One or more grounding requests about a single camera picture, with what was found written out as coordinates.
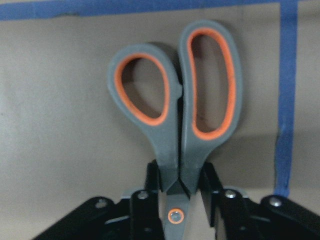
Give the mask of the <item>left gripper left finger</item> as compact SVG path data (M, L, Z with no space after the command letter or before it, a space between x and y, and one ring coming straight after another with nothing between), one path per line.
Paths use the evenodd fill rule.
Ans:
M160 174L148 163L145 185L118 203L96 196L37 235L37 240L163 240L159 217Z

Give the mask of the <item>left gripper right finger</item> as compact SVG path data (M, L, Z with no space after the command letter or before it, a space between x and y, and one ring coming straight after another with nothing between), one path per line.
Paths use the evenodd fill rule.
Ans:
M236 188L224 187L214 166L202 167L199 189L217 240L318 240L320 217L280 195L259 203Z

